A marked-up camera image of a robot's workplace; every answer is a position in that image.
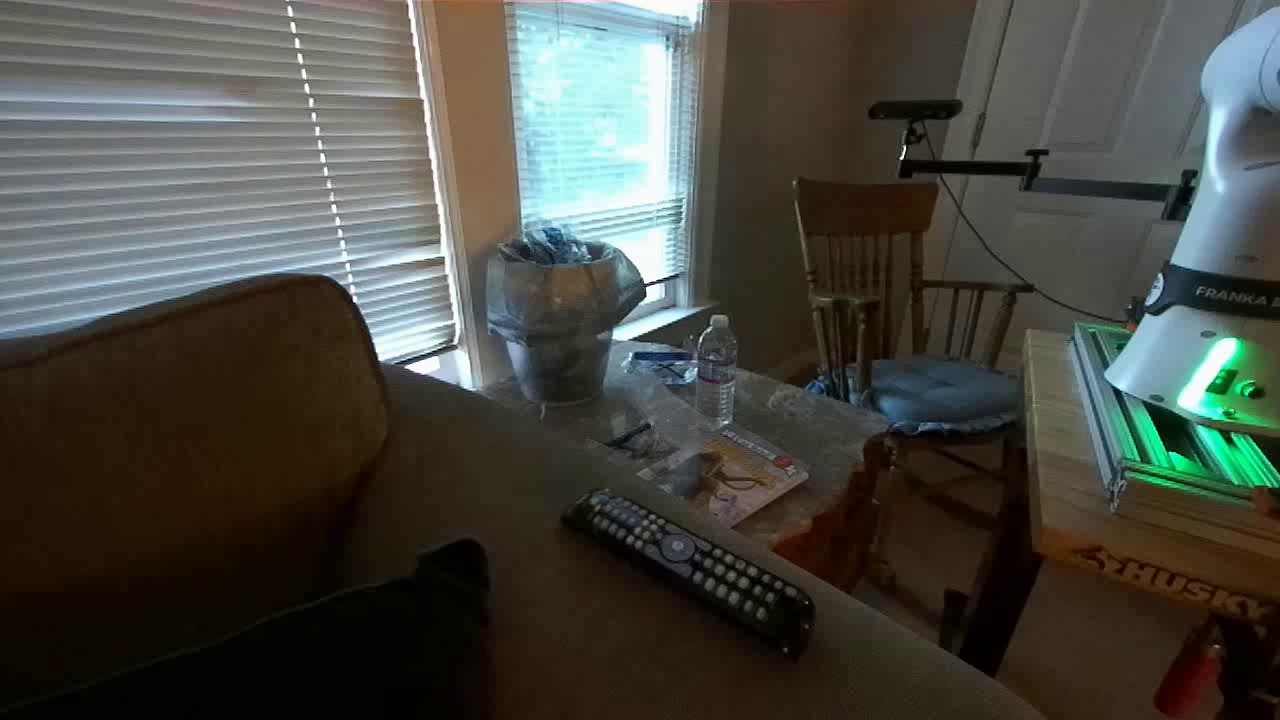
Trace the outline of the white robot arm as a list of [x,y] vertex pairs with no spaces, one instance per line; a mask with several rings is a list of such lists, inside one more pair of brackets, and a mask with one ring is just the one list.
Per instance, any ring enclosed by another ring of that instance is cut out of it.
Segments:
[[1280,431],[1280,7],[1222,35],[1190,211],[1104,382],[1197,423]]

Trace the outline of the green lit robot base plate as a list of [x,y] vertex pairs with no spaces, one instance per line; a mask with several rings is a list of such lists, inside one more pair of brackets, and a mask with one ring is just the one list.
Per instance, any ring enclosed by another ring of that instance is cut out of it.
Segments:
[[1120,504],[1139,491],[1204,495],[1250,509],[1280,495],[1274,444],[1242,431],[1190,423],[1160,405],[1125,397],[1104,382],[1128,332],[1077,323],[1072,361],[1087,405],[1104,495]]

